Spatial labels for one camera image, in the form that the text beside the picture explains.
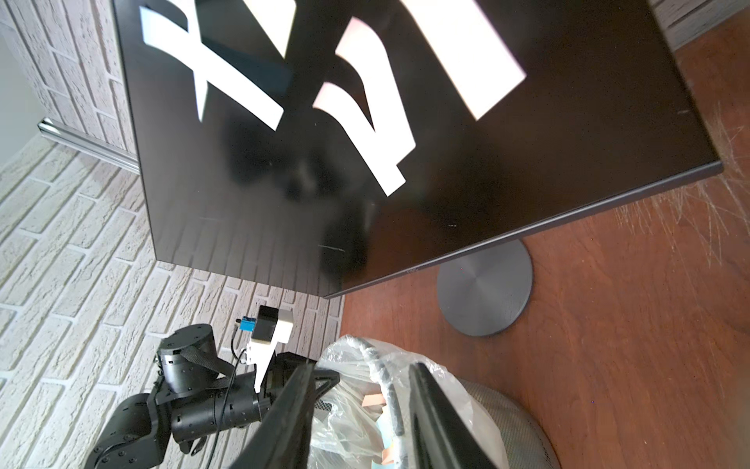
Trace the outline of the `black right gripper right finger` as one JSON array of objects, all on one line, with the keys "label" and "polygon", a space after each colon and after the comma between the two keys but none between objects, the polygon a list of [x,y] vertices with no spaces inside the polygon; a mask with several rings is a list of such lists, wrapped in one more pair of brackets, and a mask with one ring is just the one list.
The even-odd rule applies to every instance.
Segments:
[{"label": "black right gripper right finger", "polygon": [[423,363],[410,366],[409,383],[417,468],[495,468]]}]

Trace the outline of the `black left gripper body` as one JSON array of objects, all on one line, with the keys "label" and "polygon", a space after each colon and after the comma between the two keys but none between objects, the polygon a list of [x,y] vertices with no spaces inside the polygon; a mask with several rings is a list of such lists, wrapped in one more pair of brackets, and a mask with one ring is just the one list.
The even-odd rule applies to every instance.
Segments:
[{"label": "black left gripper body", "polygon": [[298,367],[302,365],[312,365],[314,367],[314,409],[316,412],[331,412],[333,404],[330,404],[324,395],[331,391],[340,382],[340,373],[330,371],[329,369],[317,369],[316,361],[291,353],[284,352],[273,354],[269,369],[266,373],[260,391],[260,416],[264,418],[265,414],[271,409],[271,406],[277,397],[283,391],[287,381],[295,373]]}]

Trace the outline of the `clear plastic bin liner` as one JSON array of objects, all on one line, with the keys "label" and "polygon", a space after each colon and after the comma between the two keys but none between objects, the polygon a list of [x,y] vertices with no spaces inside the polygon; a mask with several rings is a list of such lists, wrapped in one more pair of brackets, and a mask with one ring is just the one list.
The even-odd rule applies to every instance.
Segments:
[{"label": "clear plastic bin liner", "polygon": [[488,411],[445,367],[393,344],[346,335],[329,345],[316,367],[339,383],[312,419],[310,468],[414,468],[409,367],[423,363],[479,447],[497,468],[509,466],[500,430]]}]

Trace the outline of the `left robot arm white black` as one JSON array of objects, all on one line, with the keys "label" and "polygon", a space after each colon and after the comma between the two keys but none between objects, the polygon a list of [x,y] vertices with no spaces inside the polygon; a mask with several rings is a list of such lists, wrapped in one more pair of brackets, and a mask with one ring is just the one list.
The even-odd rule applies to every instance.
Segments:
[{"label": "left robot arm white black", "polygon": [[254,388],[253,371],[217,355],[210,324],[193,324],[164,338],[156,353],[154,388],[114,411],[85,462],[88,468],[154,468],[176,443],[197,455],[209,436],[262,421],[297,367],[308,359],[283,353],[271,360],[270,376]]}]

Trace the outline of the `mesh waste bin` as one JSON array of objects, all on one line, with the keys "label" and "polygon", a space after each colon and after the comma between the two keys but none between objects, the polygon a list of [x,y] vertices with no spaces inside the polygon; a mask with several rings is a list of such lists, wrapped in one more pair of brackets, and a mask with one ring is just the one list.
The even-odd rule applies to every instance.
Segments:
[{"label": "mesh waste bin", "polygon": [[461,380],[431,359],[393,344],[347,335],[337,341],[340,354],[349,355],[353,373],[385,398],[391,424],[389,444],[396,468],[416,466],[413,424],[407,416],[410,385],[408,369],[425,365],[449,404],[498,468],[559,468],[552,444],[537,421],[517,402],[477,383]]}]

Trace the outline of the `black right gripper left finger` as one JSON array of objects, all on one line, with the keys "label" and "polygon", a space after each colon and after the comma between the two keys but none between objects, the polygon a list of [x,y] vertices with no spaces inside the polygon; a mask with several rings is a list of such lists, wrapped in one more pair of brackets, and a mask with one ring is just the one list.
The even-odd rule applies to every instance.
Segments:
[{"label": "black right gripper left finger", "polygon": [[314,367],[286,383],[254,437],[230,468],[307,468],[314,416]]}]

